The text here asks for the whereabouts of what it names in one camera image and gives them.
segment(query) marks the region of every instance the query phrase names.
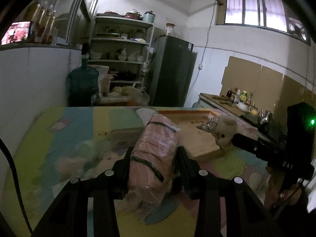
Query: kitchen counter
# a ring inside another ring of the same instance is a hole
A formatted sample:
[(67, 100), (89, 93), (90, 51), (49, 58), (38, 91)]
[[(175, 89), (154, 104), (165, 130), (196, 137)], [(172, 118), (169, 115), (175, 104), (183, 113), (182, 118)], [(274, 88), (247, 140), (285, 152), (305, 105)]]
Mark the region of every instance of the kitchen counter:
[[(236, 107), (231, 107), (231, 106), (228, 106), (227, 104), (220, 104), (220, 100), (213, 99), (214, 96), (217, 96), (217, 95), (200, 93), (198, 103), (203, 108), (219, 109), (222, 112), (224, 112), (225, 114), (230, 115), (231, 117), (236, 119), (237, 122), (251, 126), (244, 119), (240, 118), (241, 115), (246, 115), (246, 113), (240, 111)], [(265, 141), (268, 141), (270, 143), (275, 143), (271, 138), (269, 138), (268, 136), (266, 136), (265, 134), (263, 134), (261, 132), (258, 132), (258, 137), (265, 140)]]

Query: screw head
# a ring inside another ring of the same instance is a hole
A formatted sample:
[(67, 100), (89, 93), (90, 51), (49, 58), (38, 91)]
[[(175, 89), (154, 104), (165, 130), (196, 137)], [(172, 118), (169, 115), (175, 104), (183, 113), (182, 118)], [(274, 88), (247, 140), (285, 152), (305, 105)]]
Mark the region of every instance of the screw head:
[(106, 171), (105, 171), (105, 175), (106, 175), (106, 176), (112, 176), (112, 175), (114, 175), (114, 171), (111, 170), (111, 169), (110, 169), (110, 170), (106, 170)]
[(240, 177), (235, 177), (234, 181), (235, 181), (235, 183), (242, 183), (243, 182), (242, 178), (240, 178)]
[(73, 177), (70, 179), (70, 183), (74, 184), (74, 183), (78, 183), (79, 178), (78, 177)]
[(201, 169), (198, 173), (201, 176), (206, 176), (208, 174), (208, 172), (206, 170), (204, 170), (204, 169)]

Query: pink package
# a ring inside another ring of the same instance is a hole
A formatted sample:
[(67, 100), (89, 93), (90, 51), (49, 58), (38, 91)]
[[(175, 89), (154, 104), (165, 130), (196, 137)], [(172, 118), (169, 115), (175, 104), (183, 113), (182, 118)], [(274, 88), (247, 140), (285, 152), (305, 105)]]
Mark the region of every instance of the pink package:
[(180, 129), (168, 118), (154, 114), (131, 154), (128, 187), (148, 203), (159, 204), (171, 187)]

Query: phone screen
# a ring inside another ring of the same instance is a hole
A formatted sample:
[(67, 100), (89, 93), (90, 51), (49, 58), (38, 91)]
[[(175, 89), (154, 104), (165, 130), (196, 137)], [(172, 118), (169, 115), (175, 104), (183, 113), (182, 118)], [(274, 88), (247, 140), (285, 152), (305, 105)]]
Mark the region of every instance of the phone screen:
[(4, 37), (1, 40), (1, 44), (7, 44), (12, 42), (20, 42), (28, 38), (30, 21), (14, 22), (9, 27)]

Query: green refrigerator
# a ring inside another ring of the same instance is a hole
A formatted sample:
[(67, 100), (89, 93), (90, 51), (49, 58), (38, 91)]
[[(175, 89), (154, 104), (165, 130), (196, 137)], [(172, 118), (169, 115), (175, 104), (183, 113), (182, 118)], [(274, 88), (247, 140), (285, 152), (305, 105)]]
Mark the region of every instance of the green refrigerator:
[(183, 107), (195, 63), (193, 44), (164, 36), (154, 46), (149, 96), (150, 106)]

